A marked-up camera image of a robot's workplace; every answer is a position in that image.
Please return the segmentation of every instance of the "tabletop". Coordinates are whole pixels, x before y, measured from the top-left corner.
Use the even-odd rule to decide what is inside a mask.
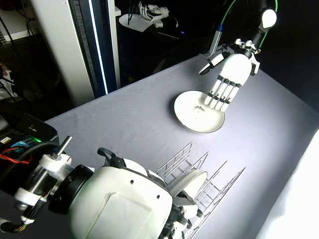
[[[191,157],[199,158],[209,151],[203,165],[208,172],[225,160],[234,170],[246,167],[195,238],[252,239],[319,127],[319,114],[259,71],[234,98],[220,130],[192,132],[178,122],[173,103],[182,92],[207,93],[211,89],[220,67],[198,75],[205,64],[204,58],[196,56],[47,123],[58,130],[60,141],[73,136],[66,149],[73,165],[102,166],[103,157],[96,152],[98,147],[106,147],[156,171],[193,142]],[[19,215],[12,213],[14,200],[7,195],[1,193],[0,202],[2,217]],[[43,210],[23,234],[1,238],[44,235],[48,239],[70,238],[67,218]]]

